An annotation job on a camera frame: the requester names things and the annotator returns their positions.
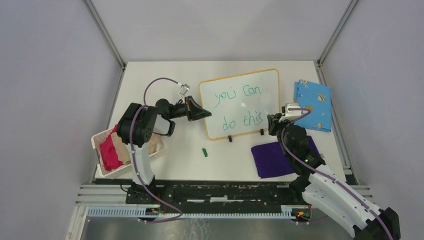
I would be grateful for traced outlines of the green marker cap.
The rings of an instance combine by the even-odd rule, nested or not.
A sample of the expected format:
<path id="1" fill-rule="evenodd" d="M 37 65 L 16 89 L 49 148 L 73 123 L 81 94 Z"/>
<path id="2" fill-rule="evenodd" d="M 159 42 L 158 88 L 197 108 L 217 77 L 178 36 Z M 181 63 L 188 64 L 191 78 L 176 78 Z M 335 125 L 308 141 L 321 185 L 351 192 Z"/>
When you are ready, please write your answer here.
<path id="1" fill-rule="evenodd" d="M 207 150 L 206 150 L 205 148 L 203 148 L 203 149 L 202 149 L 202 151 L 203 151 L 204 156 L 205 156 L 205 157 L 208 157 Z"/>

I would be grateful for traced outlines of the yellow framed whiteboard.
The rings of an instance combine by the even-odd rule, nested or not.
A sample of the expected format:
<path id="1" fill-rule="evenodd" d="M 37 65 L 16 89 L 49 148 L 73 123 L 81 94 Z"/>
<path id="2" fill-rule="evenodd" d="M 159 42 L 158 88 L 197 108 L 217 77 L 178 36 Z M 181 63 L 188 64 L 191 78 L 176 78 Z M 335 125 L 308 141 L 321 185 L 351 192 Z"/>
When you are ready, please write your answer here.
<path id="1" fill-rule="evenodd" d="M 276 68 L 205 80 L 198 85 L 207 136 L 218 140 L 267 129 L 269 114 L 281 111 L 280 73 Z"/>

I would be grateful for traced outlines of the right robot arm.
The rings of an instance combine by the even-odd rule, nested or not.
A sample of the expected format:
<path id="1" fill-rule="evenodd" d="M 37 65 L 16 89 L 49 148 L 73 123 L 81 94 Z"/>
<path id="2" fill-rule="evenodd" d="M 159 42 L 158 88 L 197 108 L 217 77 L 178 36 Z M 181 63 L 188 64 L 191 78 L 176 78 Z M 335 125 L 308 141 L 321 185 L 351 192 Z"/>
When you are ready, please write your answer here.
<path id="1" fill-rule="evenodd" d="M 267 115 L 268 133 L 275 136 L 298 177 L 289 185 L 289 199 L 306 202 L 338 223 L 355 240 L 399 240 L 399 215 L 382 209 L 339 180 L 309 145 L 306 129 L 282 113 Z"/>

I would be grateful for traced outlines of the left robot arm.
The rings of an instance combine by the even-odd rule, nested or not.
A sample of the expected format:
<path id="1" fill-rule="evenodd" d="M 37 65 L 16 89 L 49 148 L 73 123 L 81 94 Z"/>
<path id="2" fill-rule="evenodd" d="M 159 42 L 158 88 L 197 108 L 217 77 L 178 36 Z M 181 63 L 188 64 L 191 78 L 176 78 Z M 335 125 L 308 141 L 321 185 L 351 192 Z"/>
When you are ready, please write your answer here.
<path id="1" fill-rule="evenodd" d="M 117 124 L 116 133 L 130 155 L 132 166 L 131 189 L 138 191 L 138 197 L 145 204 L 157 198 L 155 174 L 151 167 L 148 143 L 153 134 L 170 137 L 175 130 L 173 119 L 186 117 L 197 121 L 212 116 L 202 108 L 191 95 L 177 103 L 159 99 L 154 106 L 131 103 Z"/>

